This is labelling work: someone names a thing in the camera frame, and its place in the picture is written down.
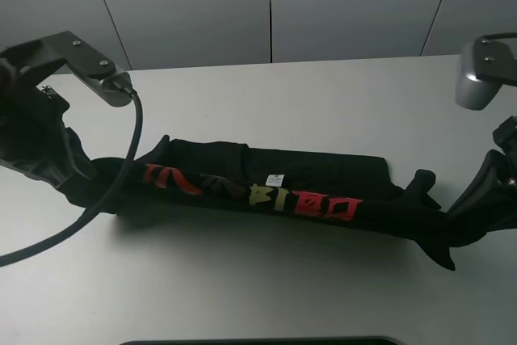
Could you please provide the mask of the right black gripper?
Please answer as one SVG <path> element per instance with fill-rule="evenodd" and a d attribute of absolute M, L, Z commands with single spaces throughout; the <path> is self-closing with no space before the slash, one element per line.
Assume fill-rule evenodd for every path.
<path fill-rule="evenodd" d="M 475 68 L 482 80 L 516 87 L 516 57 L 503 42 L 515 38 L 515 33 L 496 33 L 475 39 Z M 487 153 L 473 181 L 448 210 L 454 220 L 482 207 L 516 206 L 516 116 L 500 124 L 493 139 L 504 154 Z"/>

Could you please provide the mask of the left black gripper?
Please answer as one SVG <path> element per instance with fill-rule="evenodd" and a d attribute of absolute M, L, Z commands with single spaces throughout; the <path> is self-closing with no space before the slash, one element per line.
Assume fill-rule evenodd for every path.
<path fill-rule="evenodd" d="M 69 103 L 41 85 L 64 66 L 96 94 L 100 80 L 117 74 L 115 62 L 70 31 L 2 51 L 1 164 L 67 196 L 82 196 L 97 170 L 78 134 L 64 124 Z"/>

